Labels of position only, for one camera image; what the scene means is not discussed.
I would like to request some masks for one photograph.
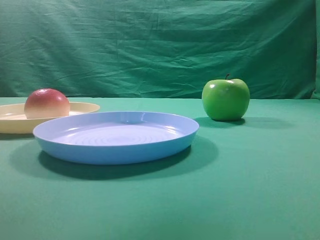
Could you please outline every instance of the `table surface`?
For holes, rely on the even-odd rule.
[[[0,105],[25,98],[0,98]],[[119,166],[69,163],[0,134],[2,240],[319,240],[320,101],[252,99],[244,121],[200,99],[72,98],[200,124],[187,150]]]

